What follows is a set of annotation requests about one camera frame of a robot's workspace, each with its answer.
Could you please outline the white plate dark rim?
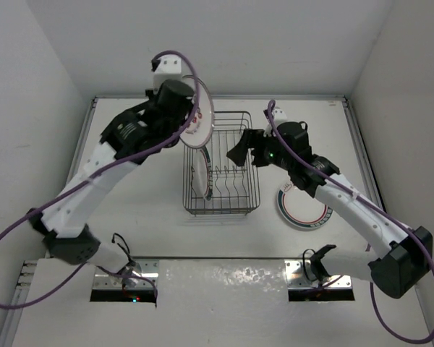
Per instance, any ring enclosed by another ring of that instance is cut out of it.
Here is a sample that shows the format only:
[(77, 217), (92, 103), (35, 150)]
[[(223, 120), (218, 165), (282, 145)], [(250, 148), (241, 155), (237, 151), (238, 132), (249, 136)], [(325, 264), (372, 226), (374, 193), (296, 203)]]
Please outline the white plate dark rim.
[(290, 181), (283, 183), (276, 193), (276, 206), (280, 216), (293, 228), (314, 231), (323, 227), (332, 217), (333, 210), (301, 191)]

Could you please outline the white patterned plate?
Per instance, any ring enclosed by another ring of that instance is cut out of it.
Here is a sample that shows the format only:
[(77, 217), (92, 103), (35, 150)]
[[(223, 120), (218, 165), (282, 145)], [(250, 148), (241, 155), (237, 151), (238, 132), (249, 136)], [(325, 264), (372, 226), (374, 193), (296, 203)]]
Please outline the white patterned plate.
[(215, 123), (213, 99), (205, 83), (199, 79), (200, 100), (195, 116), (187, 129), (180, 135), (181, 141), (191, 148), (205, 146), (212, 133)]

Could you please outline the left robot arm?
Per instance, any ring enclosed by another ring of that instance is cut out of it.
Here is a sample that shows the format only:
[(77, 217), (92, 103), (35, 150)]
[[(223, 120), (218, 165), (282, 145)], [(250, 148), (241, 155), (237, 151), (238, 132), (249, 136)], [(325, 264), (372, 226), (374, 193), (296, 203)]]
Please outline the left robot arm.
[(166, 80), (148, 100), (122, 111), (101, 133), (86, 164), (65, 186), (58, 202), (30, 218), (43, 234), (48, 253), (67, 264), (91, 263), (110, 273), (126, 273), (133, 261), (120, 246), (100, 241), (88, 219), (105, 196), (144, 158), (177, 143), (177, 131), (191, 113), (194, 90)]

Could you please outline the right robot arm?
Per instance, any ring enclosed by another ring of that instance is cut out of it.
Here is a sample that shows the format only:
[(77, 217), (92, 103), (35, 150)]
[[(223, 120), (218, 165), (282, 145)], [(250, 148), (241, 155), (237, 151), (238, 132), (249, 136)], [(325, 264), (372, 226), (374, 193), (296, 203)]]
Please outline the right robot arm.
[(312, 151), (305, 122), (284, 122), (270, 134), (262, 129), (244, 130), (226, 156), (242, 167), (248, 155), (253, 156), (255, 167), (274, 165), (286, 170), (296, 188), (337, 213), (377, 255), (374, 260), (365, 256), (349, 260), (347, 253), (327, 244), (310, 257), (307, 275), (311, 281), (345, 274), (368, 280), (387, 296), (399, 299), (429, 272), (423, 253), (433, 250), (432, 234), (423, 227), (407, 234), (382, 216), (335, 164)]

